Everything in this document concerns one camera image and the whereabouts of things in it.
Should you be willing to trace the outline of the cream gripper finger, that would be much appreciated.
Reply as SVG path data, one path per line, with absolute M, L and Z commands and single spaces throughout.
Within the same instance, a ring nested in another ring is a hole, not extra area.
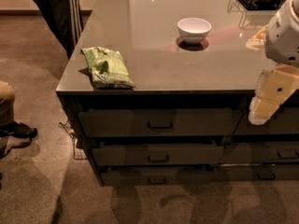
M 257 96 L 253 97 L 249 105 L 249 122 L 253 125 L 264 125 L 278 110 L 279 105 L 266 101 Z

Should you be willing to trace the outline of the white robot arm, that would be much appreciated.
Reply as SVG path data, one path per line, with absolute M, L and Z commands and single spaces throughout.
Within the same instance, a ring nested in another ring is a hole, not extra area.
M 266 57 L 276 63 L 259 75 L 249 106 L 250 123 L 263 125 L 299 89 L 299 0 L 286 0 L 246 47 L 264 48 Z

